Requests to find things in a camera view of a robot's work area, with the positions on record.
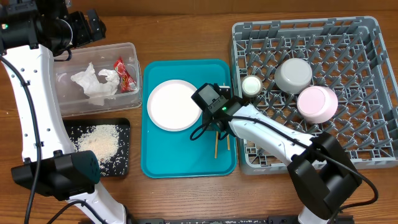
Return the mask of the white tissue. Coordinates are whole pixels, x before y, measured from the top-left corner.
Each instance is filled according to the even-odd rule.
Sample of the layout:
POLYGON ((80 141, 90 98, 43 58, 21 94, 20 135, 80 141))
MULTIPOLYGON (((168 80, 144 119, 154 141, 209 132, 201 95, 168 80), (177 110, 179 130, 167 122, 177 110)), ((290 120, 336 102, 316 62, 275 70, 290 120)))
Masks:
POLYGON ((83 88, 83 92, 89 97, 90 103, 97 106, 104 106, 104 97, 114 95, 118 90, 120 77, 115 70, 102 69, 99 76, 105 77, 106 83, 100 83, 93 64, 90 62, 84 72, 71 76, 71 81, 83 88))

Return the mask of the white cup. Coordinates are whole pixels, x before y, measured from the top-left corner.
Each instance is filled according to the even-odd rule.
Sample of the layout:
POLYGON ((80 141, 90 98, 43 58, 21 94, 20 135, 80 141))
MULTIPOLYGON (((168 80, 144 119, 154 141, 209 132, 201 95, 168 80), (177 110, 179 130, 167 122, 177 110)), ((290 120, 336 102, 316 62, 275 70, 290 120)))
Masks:
POLYGON ((246 97, 255 97, 262 91, 262 81, 255 75, 248 75, 241 81, 242 93, 246 97))

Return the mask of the pink round plate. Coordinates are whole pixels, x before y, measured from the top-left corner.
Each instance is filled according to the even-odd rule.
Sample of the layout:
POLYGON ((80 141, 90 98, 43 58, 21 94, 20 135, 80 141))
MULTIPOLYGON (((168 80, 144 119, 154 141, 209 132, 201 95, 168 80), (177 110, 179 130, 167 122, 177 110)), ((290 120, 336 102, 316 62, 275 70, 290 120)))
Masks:
POLYGON ((197 88, 184 80, 168 80, 156 86, 147 100, 151 121, 166 131, 183 131, 194 125, 201 109, 191 96, 197 88))

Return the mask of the red snack wrapper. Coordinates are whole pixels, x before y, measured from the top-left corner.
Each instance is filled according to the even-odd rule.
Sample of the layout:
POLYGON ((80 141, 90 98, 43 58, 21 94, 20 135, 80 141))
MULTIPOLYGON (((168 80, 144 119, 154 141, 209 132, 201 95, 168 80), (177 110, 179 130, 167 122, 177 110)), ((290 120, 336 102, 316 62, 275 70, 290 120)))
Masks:
POLYGON ((119 57, 115 62, 114 70, 119 75, 122 93, 132 92, 137 90, 137 83, 128 73, 124 61, 121 57, 119 57))

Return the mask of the grey bowl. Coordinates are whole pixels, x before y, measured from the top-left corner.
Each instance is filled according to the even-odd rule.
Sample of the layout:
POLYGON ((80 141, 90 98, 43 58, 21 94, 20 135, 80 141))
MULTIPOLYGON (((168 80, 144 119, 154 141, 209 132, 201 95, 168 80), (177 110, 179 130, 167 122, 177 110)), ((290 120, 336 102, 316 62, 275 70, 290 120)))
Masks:
POLYGON ((312 68, 301 58, 286 60, 275 71, 274 80, 277 87, 290 94, 300 93, 309 86, 312 79, 312 68))

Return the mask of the pink shallow bowl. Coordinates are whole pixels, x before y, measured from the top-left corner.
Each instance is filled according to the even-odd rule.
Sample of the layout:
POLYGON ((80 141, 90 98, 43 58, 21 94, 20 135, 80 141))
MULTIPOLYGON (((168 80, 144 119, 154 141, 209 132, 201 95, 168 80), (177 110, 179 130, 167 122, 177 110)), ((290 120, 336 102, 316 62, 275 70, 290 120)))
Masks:
POLYGON ((335 92, 324 86, 310 86, 298 96, 297 109, 305 121, 324 123, 331 119, 338 108, 335 92))

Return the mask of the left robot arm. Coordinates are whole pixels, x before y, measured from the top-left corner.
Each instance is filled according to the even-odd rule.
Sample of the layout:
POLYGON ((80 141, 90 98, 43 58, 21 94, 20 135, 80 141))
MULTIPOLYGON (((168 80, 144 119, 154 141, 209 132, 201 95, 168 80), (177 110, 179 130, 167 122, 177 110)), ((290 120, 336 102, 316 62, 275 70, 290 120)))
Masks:
POLYGON ((1 62, 22 129, 23 163, 11 173, 32 195, 76 206, 94 223, 134 223, 101 183, 94 153, 74 149, 55 92, 53 68, 60 55, 105 33, 95 10, 70 13, 65 1, 9 1, 1 7, 1 62))

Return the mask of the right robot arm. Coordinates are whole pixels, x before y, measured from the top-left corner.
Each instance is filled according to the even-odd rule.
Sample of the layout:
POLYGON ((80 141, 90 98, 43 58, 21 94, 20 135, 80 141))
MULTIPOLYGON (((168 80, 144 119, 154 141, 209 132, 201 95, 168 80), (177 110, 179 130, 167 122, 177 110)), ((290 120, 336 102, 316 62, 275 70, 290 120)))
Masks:
POLYGON ((328 132, 301 133, 274 121, 226 87, 206 83, 192 100, 207 120, 191 133, 198 139, 214 130, 253 142, 286 165, 304 208, 299 223, 329 223, 362 180, 338 140, 328 132))

